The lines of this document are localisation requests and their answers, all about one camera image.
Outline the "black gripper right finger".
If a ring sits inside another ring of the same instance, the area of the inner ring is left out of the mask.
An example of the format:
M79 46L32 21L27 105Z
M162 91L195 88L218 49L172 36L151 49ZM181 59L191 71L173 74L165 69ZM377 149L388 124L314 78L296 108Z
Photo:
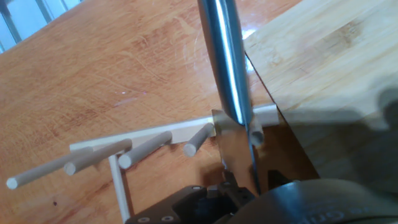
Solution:
M281 172L278 170L268 170L268 189L278 188L282 185L289 184L292 180L286 178Z

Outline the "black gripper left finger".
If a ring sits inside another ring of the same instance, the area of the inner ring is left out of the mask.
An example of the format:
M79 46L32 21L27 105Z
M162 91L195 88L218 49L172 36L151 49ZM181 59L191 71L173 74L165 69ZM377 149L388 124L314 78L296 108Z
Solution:
M127 219L125 224L225 224L255 196L247 188L239 187L232 172L224 171L223 178L209 187L184 187Z

